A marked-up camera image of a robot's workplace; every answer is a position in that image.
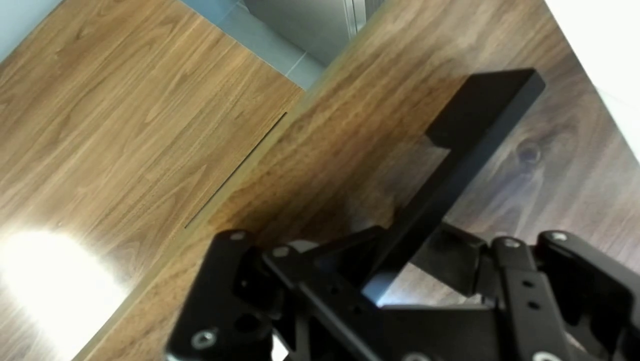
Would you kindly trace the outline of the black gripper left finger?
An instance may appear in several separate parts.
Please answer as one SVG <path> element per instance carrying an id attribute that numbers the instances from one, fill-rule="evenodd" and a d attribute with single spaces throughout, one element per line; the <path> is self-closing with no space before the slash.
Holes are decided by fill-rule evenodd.
<path id="1" fill-rule="evenodd" d="M 377 227 L 300 248 L 260 248 L 244 230 L 216 234 L 163 348 L 165 361 L 398 361 L 391 316 L 356 286 Z"/>

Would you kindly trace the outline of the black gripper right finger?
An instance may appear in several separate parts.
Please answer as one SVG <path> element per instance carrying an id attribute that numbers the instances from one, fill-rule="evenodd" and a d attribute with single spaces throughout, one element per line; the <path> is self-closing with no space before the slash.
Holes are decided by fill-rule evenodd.
<path id="1" fill-rule="evenodd" d="M 640 276 L 572 233 L 485 242 L 441 225 L 426 271 L 494 303 L 522 361 L 640 361 Z"/>

